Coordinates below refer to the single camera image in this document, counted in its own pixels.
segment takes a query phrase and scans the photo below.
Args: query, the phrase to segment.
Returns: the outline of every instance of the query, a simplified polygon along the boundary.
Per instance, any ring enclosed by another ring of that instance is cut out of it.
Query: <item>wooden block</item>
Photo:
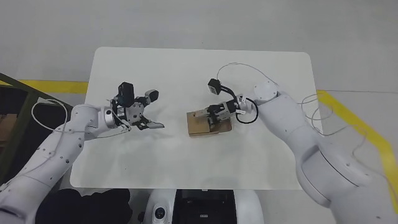
[[[202,136],[218,133],[225,133],[232,130],[231,119],[220,122],[210,128],[206,117],[195,117],[196,112],[187,113],[188,134],[189,136]]]

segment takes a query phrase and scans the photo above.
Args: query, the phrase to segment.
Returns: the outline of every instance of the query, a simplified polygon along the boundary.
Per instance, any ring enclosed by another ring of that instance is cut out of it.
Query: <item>white table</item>
[[[229,62],[262,70],[301,101],[315,93],[310,57],[305,53],[232,50],[99,48],[94,57],[86,103],[107,105],[121,82],[134,84],[136,96],[159,90],[144,115],[164,129],[87,141],[73,165],[74,187],[171,189],[300,189],[294,156],[261,120],[233,121],[233,130],[190,138],[186,112],[229,100],[209,92],[207,83]],[[248,93],[265,78],[244,66],[228,66],[221,82]],[[317,103],[306,106],[312,113]]]

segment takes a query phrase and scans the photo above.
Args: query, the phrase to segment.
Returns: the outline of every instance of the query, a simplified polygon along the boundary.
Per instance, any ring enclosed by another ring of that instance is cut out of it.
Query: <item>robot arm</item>
[[[24,168],[0,187],[0,220],[34,223],[39,205],[72,166],[85,141],[118,126],[127,126],[127,123],[141,130],[163,128],[163,124],[143,116],[144,108],[158,95],[158,91],[151,90],[143,97],[134,98],[132,84],[124,82],[119,86],[119,94],[111,100],[111,106],[75,106],[65,128],[63,125],[56,128]]]
[[[330,208],[338,224],[397,223],[386,181],[319,135],[301,107],[270,83],[250,95],[259,118],[283,140],[296,160],[297,178],[316,203]]]

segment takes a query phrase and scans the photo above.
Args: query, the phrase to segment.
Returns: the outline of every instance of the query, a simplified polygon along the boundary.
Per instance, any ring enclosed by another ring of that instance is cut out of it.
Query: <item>yellow floor tape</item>
[[[88,82],[67,82],[54,80],[19,80],[44,93],[86,93]]]
[[[384,169],[384,175],[390,181],[394,192],[398,192],[398,167],[392,150],[391,144],[384,139],[379,133],[377,133],[372,127],[367,125],[364,121],[359,119],[353,112],[347,107],[341,104],[338,100],[333,98],[328,92],[324,90],[317,90],[319,95],[318,99],[324,105],[333,109],[333,112],[341,119],[347,122],[347,124],[354,125],[353,128],[362,135],[367,135],[366,138],[371,142],[379,151],[382,166]],[[394,192],[390,188],[390,196],[392,205],[396,213],[398,213],[398,203],[394,196]]]
[[[20,82],[45,93],[86,93],[88,88],[88,82],[48,80],[20,80]],[[0,85],[6,85],[6,83],[0,81]],[[355,125],[354,128],[358,133],[364,135],[364,131],[366,131],[368,141],[376,146],[379,151],[386,177],[394,191],[398,192],[398,167],[391,144],[329,93],[323,90],[317,90],[317,93],[322,95],[322,97],[319,97],[320,102],[329,108],[333,108],[334,113],[348,124]],[[398,203],[392,189],[390,189],[390,195],[394,210],[398,213]]]

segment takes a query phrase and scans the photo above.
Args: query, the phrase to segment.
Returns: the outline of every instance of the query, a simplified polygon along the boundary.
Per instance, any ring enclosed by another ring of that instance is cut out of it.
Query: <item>black cable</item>
[[[248,101],[250,101],[251,103],[253,103],[253,105],[256,107],[256,117],[254,118],[254,120],[248,121],[248,122],[244,122],[244,121],[241,121],[241,120],[238,118],[238,114],[237,114],[237,113],[235,113],[235,115],[236,115],[236,120],[238,120],[239,123],[242,123],[242,124],[251,124],[251,123],[254,123],[254,122],[258,119],[258,117],[259,117],[259,107],[257,106],[256,102],[254,102],[254,100],[249,99],[249,98],[246,98],[246,99],[247,99]]]
[[[221,88],[221,91],[230,94],[234,98],[236,103],[238,104],[238,99],[237,99],[234,91],[232,91],[231,89],[227,88],[226,86],[221,86],[220,88]]]

